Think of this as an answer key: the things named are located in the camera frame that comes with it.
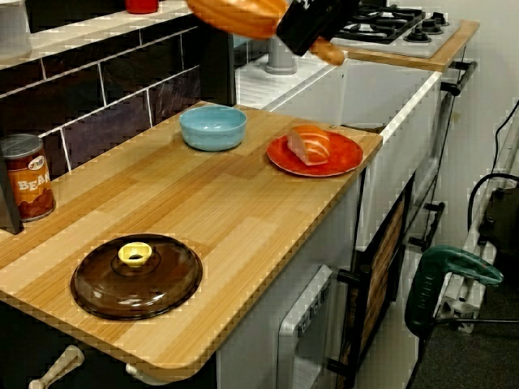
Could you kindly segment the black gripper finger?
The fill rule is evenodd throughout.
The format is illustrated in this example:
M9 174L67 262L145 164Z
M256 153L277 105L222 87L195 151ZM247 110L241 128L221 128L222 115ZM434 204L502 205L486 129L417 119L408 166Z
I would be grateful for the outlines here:
M340 0L333 8L328 26L324 29L324 38L331 40L357 12L360 0Z
M277 37L293 54L302 56L331 22L336 11L337 1L292 1L277 25Z

